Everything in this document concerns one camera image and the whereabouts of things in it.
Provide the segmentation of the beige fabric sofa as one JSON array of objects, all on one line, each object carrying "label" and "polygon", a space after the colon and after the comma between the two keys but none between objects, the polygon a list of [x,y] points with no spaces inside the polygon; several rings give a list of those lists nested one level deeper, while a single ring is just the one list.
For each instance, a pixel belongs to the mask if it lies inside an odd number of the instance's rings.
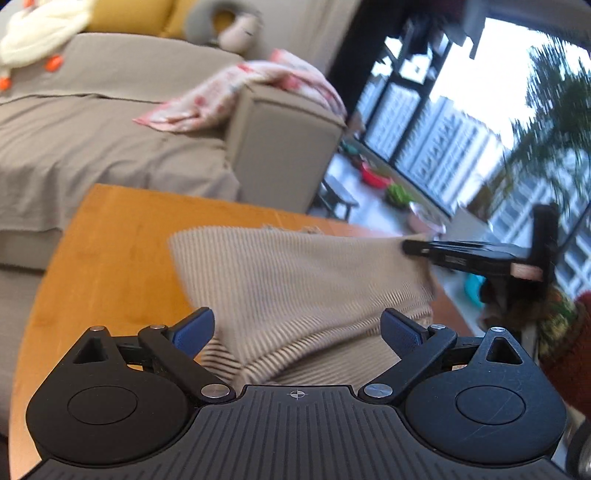
[{"label": "beige fabric sofa", "polygon": [[344,125],[269,86],[246,88],[228,120],[164,133],[133,120],[183,95],[236,55],[180,40],[85,33],[54,73],[17,70],[1,96],[1,262],[44,270],[96,184],[242,201],[294,213],[311,204]]}]

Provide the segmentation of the red plastic basin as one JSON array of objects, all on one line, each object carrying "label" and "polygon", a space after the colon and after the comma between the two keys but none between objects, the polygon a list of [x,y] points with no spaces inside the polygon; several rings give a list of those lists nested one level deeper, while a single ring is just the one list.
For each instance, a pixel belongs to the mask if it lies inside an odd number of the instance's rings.
[{"label": "red plastic basin", "polygon": [[387,189],[392,183],[389,176],[380,174],[368,162],[361,165],[361,174],[363,183],[375,189]]}]

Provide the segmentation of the green potted palm plant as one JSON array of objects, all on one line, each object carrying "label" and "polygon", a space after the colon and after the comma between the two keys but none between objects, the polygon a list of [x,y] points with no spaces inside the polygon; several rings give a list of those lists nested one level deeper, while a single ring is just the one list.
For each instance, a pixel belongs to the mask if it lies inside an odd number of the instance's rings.
[{"label": "green potted palm plant", "polygon": [[527,180],[547,186],[562,213],[574,195],[590,196],[590,68],[569,60],[568,46],[553,37],[531,50],[526,105],[533,114],[512,124],[514,147],[468,204],[475,217],[491,219]]}]

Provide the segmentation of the striped beige knit garment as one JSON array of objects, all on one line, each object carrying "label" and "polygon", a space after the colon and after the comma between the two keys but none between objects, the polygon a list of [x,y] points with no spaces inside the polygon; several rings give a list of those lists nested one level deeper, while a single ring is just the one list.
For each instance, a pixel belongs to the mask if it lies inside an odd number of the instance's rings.
[{"label": "striped beige knit garment", "polygon": [[381,337],[386,309],[433,320],[429,267],[398,238],[202,227],[169,247],[190,304],[214,313],[200,364],[235,389],[360,388],[398,362]]}]

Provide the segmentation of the turquoise plastic object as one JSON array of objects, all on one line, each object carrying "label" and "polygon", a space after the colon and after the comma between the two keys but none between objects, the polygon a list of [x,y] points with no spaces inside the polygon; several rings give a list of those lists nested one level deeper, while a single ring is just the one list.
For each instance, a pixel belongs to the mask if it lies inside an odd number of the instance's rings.
[{"label": "turquoise plastic object", "polygon": [[481,287],[485,278],[480,275],[469,273],[464,282],[464,292],[469,302],[478,309],[483,309],[485,304],[480,298]]}]

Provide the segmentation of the mustard yellow cushion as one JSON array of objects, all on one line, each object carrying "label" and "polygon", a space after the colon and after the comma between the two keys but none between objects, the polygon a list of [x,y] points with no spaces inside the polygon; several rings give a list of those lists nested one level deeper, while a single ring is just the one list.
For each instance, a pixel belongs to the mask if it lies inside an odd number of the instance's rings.
[{"label": "mustard yellow cushion", "polygon": [[198,1],[99,0],[86,32],[184,39],[184,22]]}]

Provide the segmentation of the grey neck pillow plush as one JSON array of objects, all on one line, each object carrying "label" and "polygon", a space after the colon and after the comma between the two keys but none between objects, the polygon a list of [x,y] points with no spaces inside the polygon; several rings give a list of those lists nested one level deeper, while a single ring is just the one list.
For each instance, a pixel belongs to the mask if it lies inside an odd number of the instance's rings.
[{"label": "grey neck pillow plush", "polygon": [[198,1],[184,20],[183,33],[191,44],[243,55],[256,45],[262,28],[262,13],[249,2]]}]

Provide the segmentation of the pink floral blanket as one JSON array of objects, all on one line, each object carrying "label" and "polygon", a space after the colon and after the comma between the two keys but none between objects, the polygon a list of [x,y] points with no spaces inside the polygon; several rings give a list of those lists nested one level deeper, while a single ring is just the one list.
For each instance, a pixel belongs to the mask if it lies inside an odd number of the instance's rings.
[{"label": "pink floral blanket", "polygon": [[190,133],[221,125],[231,116],[246,88],[269,86],[310,100],[346,117],[342,98],[318,68],[276,49],[266,60],[242,61],[215,73],[178,98],[135,118],[134,123],[159,132]]}]

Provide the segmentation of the white duck plush toy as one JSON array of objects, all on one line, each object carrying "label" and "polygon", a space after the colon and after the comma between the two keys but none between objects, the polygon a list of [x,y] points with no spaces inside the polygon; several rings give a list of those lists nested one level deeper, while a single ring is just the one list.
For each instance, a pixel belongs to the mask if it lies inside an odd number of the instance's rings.
[{"label": "white duck plush toy", "polygon": [[56,72],[64,62],[61,50],[90,23],[95,1],[24,1],[8,20],[1,38],[1,91],[11,87],[11,72],[44,60]]}]

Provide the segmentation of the green plastic basin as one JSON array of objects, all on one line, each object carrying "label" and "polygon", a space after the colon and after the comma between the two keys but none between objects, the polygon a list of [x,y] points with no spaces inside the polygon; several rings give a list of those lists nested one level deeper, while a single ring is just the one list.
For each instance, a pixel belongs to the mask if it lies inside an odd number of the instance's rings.
[{"label": "green plastic basin", "polygon": [[406,211],[414,202],[412,195],[400,184],[392,183],[385,190],[386,202],[396,209]]}]

